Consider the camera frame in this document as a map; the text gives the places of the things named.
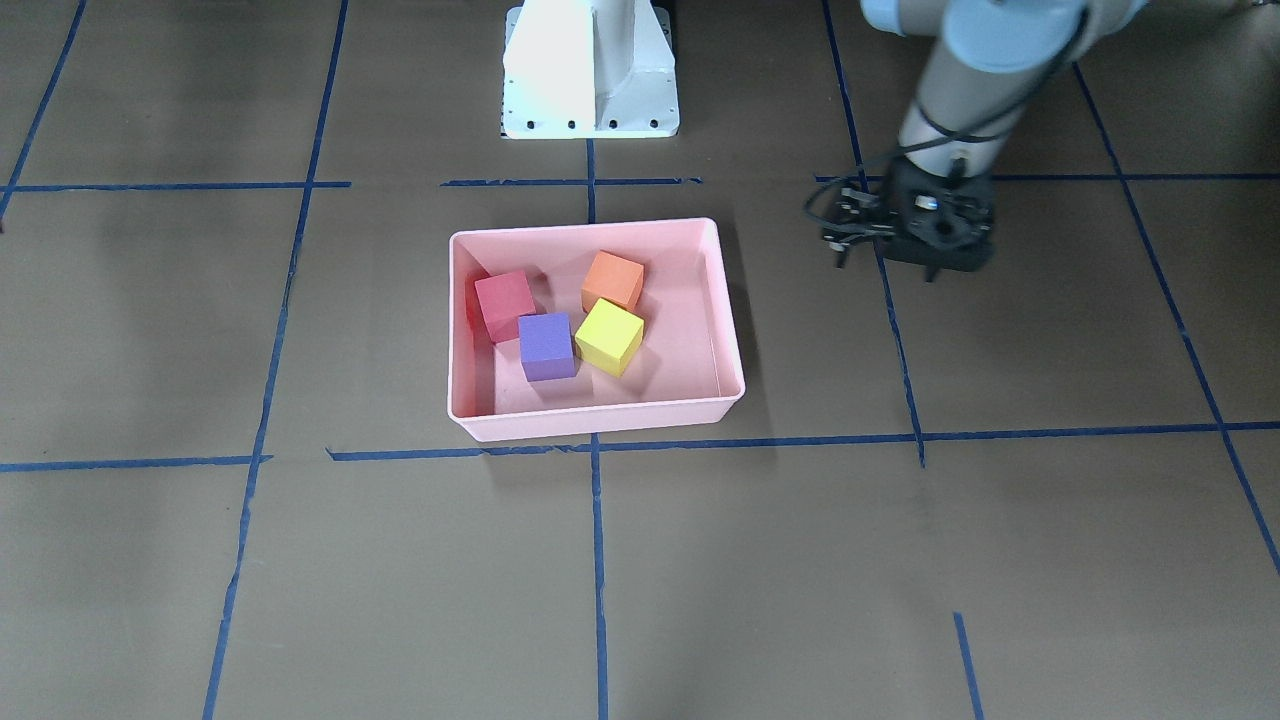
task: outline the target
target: orange cube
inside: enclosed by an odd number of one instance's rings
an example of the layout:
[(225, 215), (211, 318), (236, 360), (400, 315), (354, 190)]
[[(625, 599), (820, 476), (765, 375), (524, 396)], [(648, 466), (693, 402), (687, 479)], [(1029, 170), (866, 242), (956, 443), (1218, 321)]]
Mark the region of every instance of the orange cube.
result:
[(582, 311), (590, 313), (595, 301), (603, 299), (627, 313), (635, 313), (636, 305), (640, 305), (643, 286), (644, 265), (602, 250), (595, 254), (586, 281), (582, 282)]

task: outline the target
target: pink tray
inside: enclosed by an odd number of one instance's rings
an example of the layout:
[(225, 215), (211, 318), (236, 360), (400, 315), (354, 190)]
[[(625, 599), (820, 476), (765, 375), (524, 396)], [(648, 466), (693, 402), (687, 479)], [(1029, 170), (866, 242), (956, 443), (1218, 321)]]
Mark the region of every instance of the pink tray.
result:
[[(644, 342), (614, 378), (530, 383), (520, 342), (492, 345), (474, 283), (525, 270), (540, 313), (585, 314), (581, 284), (596, 251), (645, 266)], [(714, 423), (745, 389), (716, 223), (705, 218), (460, 232), (449, 240), (449, 418), (477, 441)]]

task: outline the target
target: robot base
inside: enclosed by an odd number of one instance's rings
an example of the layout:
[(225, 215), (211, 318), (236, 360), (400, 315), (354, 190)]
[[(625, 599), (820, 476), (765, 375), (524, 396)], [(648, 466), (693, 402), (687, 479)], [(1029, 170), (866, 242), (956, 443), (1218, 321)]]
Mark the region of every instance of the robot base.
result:
[(502, 132), (513, 140), (671, 137), (671, 15), (649, 0), (526, 0), (507, 13)]

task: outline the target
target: purple cube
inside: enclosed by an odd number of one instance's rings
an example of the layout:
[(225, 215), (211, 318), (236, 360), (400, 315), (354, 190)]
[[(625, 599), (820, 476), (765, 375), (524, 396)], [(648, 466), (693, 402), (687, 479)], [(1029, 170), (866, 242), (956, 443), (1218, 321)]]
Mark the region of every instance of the purple cube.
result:
[(520, 318), (520, 364), (530, 382), (573, 377), (577, 365), (567, 313)]

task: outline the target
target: blue tape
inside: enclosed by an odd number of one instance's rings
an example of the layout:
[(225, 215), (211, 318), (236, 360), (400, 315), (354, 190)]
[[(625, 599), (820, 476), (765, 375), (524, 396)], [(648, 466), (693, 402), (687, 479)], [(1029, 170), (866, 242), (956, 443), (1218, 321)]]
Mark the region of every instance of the blue tape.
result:
[(530, 186), (582, 187), (586, 183), (588, 183), (586, 179), (556, 179), (556, 178), (453, 179), (442, 182), (440, 187), (530, 187)]
[[(594, 150), (589, 151), (594, 158)], [(504, 178), (504, 179), (452, 179), (440, 187), (591, 187), (599, 186), (649, 186), (649, 184), (703, 184), (703, 178)]]
[(596, 178), (595, 184), (643, 186), (643, 184), (703, 184), (703, 178)]
[[(270, 460), (262, 456), (262, 462)], [(197, 465), (248, 465), (250, 455), (219, 455), (212, 457), (143, 457), (137, 460), (55, 460), (49, 462), (0, 462), (4, 473), (52, 473), (60, 470), (122, 470), (134, 468), (193, 468)]]
[(253, 459), (248, 466), (248, 478), (244, 483), (244, 501), (241, 505), (239, 538), (236, 550), (236, 570), (227, 584), (227, 594), (223, 600), (223, 616), (218, 625), (218, 644), (214, 648), (214, 662), (209, 673), (209, 688), (205, 692), (204, 720), (212, 720), (214, 707), (218, 702), (218, 688), (223, 676), (223, 661), (227, 656), (227, 638), (230, 634), (232, 616), (236, 612), (236, 594), (239, 589), (241, 569), (244, 565), (244, 544), (248, 541), (248, 524), (251, 518), (250, 505), (257, 491), (259, 469), (261, 468), (262, 448), (266, 445), (266, 428), (271, 418), (271, 401), (275, 396), (275, 379), (280, 370), (280, 355), (284, 350), (284, 331), (289, 323), (289, 297), (293, 291), (293, 278), (298, 269), (298, 254), (302, 250), (302, 237), (306, 233), (307, 214), (311, 209), (311, 191), (316, 179), (316, 168), (320, 164), (320, 147), (324, 142), (324, 128), (329, 115), (329, 100), (333, 96), (333, 82), (338, 72), (338, 54), (342, 50), (343, 28), (347, 24), (347, 4), (342, 0), (338, 10), (338, 29), (334, 32), (333, 51), (329, 55), (329, 74), (325, 78), (324, 96), (320, 101), (320, 115), (316, 119), (315, 138), (311, 142), (311, 163), (307, 167), (307, 182), (302, 190), (302, 204), (298, 209), (298, 225), (293, 233), (293, 251), (289, 255), (288, 277), (284, 281), (284, 295), (280, 300), (280, 313), (275, 323), (275, 342), (271, 347), (271, 364), (266, 373), (266, 388), (262, 392), (262, 416), (259, 421), (257, 434), (253, 438)]
[(969, 702), (973, 705), (974, 720), (984, 720), (982, 711), (982, 693), (978, 691), (978, 674), (973, 669), (973, 655), (969, 652), (969, 633), (964, 628), (964, 615), (952, 612), (951, 618), (956, 624), (956, 639), (960, 642), (960, 657), (964, 660), (964, 676), (969, 683)]
[(1230, 429), (1222, 420), (1222, 413), (1219, 409), (1217, 400), (1213, 398), (1213, 391), (1208, 387), (1208, 377), (1204, 374), (1204, 368), (1201, 366), (1196, 346), (1192, 343), (1190, 333), (1187, 331), (1187, 323), (1183, 320), (1183, 314), (1178, 310), (1178, 302), (1174, 300), (1174, 292), (1170, 290), (1169, 281), (1165, 278), (1165, 270), (1160, 265), (1160, 259), (1156, 256), (1156, 246), (1151, 242), (1151, 236), (1147, 232), (1147, 224), (1143, 222), (1142, 213), (1138, 210), (1138, 202), (1133, 197), (1133, 190), (1129, 187), (1129, 182), (1124, 177), (1124, 170), (1120, 167), (1120, 158), (1116, 155), (1115, 146), (1111, 143), (1111, 135), (1107, 133), (1107, 128), (1102, 122), (1102, 113), (1098, 111), (1098, 105), (1093, 101), (1093, 94), (1089, 92), (1089, 85), (1084, 81), (1084, 72), (1080, 70), (1080, 64), (1071, 63), (1071, 69), (1075, 72), (1075, 79), (1079, 82), (1080, 91), (1084, 94), (1084, 101), (1089, 106), (1093, 122), (1098, 126), (1098, 133), (1102, 136), (1102, 145), (1106, 147), (1107, 155), (1111, 158), (1111, 167), (1115, 168), (1116, 176), (1120, 176), (1120, 187), (1124, 190), (1125, 201), (1129, 204), (1129, 213), (1133, 214), (1133, 222), (1138, 227), (1138, 236), (1142, 237), (1142, 246), (1147, 251), (1147, 259), (1151, 261), (1151, 269), (1156, 273), (1156, 279), (1160, 282), (1160, 291), (1165, 295), (1165, 304), (1169, 305), (1169, 311), (1174, 316), (1178, 332), (1183, 337), (1183, 346), (1187, 348), (1187, 356), (1190, 359), (1192, 368), (1196, 370), (1196, 378), (1199, 380), (1201, 389), (1204, 392), (1204, 401), (1208, 402), (1208, 409), (1213, 414), (1213, 421), (1222, 436), (1222, 446), (1226, 448), (1226, 455), (1230, 457), (1231, 466), (1235, 469), (1235, 478), (1239, 480), (1240, 489), (1244, 492), (1244, 497), (1249, 503), (1249, 510), (1253, 512), (1253, 520), (1257, 523), (1258, 532), (1262, 534), (1262, 542), (1266, 544), (1267, 553), (1271, 556), (1271, 564), (1275, 566), (1276, 574), (1280, 574), (1280, 551), (1276, 548), (1275, 538), (1271, 536), (1271, 528), (1267, 527), (1266, 518), (1262, 515), (1262, 509), (1258, 506), (1257, 497), (1253, 493), (1253, 486), (1249, 483), (1249, 478), (1244, 473), (1244, 465), (1240, 462), (1240, 457), (1235, 452), (1235, 443), (1231, 442)]
[(600, 446), (600, 450), (604, 452), (634, 452), (650, 450), (730, 450), (739, 447), (822, 447), (828, 445), (888, 445), (900, 442), (915, 442), (915, 436), (906, 433), (891, 433), (828, 437), (607, 442)]
[[(1231, 430), (1280, 430), (1280, 420), (1229, 423)], [(959, 430), (920, 433), (878, 433), (859, 436), (763, 437), (724, 439), (667, 439), (635, 442), (602, 442), (602, 452), (646, 452), (660, 450), (733, 450), (746, 447), (822, 447), (840, 445), (892, 445), (923, 439), (925, 442), (977, 442), (992, 439), (1036, 439), (1073, 437), (1158, 436), (1176, 433), (1216, 433), (1213, 423), (1181, 423), (1170, 425), (1110, 425), (1093, 428), (1032, 428), (1021, 430)], [(477, 457), (481, 455), (547, 455), (550, 452), (590, 452), (589, 443), (535, 445), (495, 447), (456, 447), (438, 450), (381, 450), (334, 452), (326, 450), (335, 462), (366, 462), (383, 460), (433, 460), (439, 457)]]
[(604, 624), (604, 519), (600, 510), (600, 434), (591, 433), (591, 516), (595, 521), (595, 676), (598, 719), (609, 720), (609, 643)]
[(370, 460), (435, 460), (440, 457), (479, 457), (489, 455), (547, 455), (550, 452), (586, 452), (586, 445), (517, 445), (506, 447), (451, 447), (440, 450), (380, 450), (358, 452), (334, 452), (325, 448), (334, 462), (366, 462)]
[(1170, 433), (1215, 433), (1212, 423), (1187, 423), (1179, 425), (1115, 425), (1101, 428), (1041, 428), (1030, 430), (968, 430), (954, 433), (924, 433), (929, 442), (1032, 439), (1064, 437), (1157, 436)]
[(1134, 181), (1277, 181), (1280, 173), (1135, 173), (1125, 174), (1124, 178)]
[[(840, 42), (836, 40), (836, 23), (831, 19), (831, 1), (822, 0), (822, 15), (827, 22), (827, 41), (831, 44), (831, 59), (836, 65), (836, 81), (840, 83), (840, 99), (845, 108), (845, 123), (849, 126), (849, 142), (854, 149), (854, 163), (863, 164), (863, 150), (858, 142), (858, 124), (854, 122), (854, 105), (849, 99), (849, 82), (845, 78), (845, 63), (840, 56)], [(867, 192), (867, 172), (859, 168), (858, 181), (863, 192)], [(906, 397), (906, 410), (911, 416), (911, 430), (915, 433), (915, 451), (920, 457), (920, 468), (925, 466), (924, 437), (920, 430), (920, 413), (915, 406), (915, 391), (911, 389), (911, 373), (908, 369), (906, 348), (902, 346), (902, 332), (897, 325), (897, 310), (893, 307), (893, 290), (888, 282), (888, 270), (884, 268), (884, 258), (879, 250), (876, 251), (876, 265), (879, 270), (881, 284), (884, 286), (884, 311), (888, 315), (888, 327), (893, 333), (893, 343), (897, 347), (897, 361), (902, 369), (902, 393)]]
[(1280, 420), (1266, 420), (1254, 423), (1228, 423), (1226, 429), (1235, 430), (1280, 430)]
[(586, 222), (595, 224), (595, 141), (586, 141)]
[[(155, 192), (155, 191), (195, 191), (195, 190), (302, 190), (306, 181), (296, 182), (174, 182), (174, 183), (81, 183), (81, 184), (19, 184), (14, 192)], [(347, 188), (351, 181), (320, 181), (311, 183), (316, 188)]]
[(32, 118), (31, 127), (27, 129), (27, 138), (22, 143), (22, 151), (18, 152), (18, 161), (14, 163), (13, 173), (9, 176), (9, 184), (5, 186), (4, 195), (0, 195), (0, 219), (4, 219), (4, 214), (9, 209), (9, 200), (18, 186), (18, 178), (22, 177), (22, 169), (27, 165), (27, 158), (31, 155), (31, 145), (36, 141), (36, 132), (40, 129), (40, 122), (45, 119), (45, 110), (49, 109), (49, 101), (54, 97), (54, 88), (58, 87), (58, 79), (63, 77), (67, 56), (72, 53), (76, 33), (79, 32), (79, 23), (84, 17), (86, 3), (87, 0), (79, 0), (79, 4), (76, 5), (76, 17), (72, 18), (72, 27), (67, 31), (67, 42), (63, 44), (63, 53), (58, 56), (58, 64), (54, 65), (54, 74), (49, 76), (49, 85), (45, 87), (44, 97), (40, 99), (40, 106), (36, 108), (36, 117)]
[[(814, 174), (814, 182), (831, 182), (844, 176)], [(872, 182), (884, 179), (883, 176), (865, 176)], [(991, 179), (996, 182), (1056, 182), (1056, 181), (1087, 181), (1087, 182), (1116, 182), (1128, 181), (1276, 181), (1280, 173), (1002, 173), (993, 174)]]

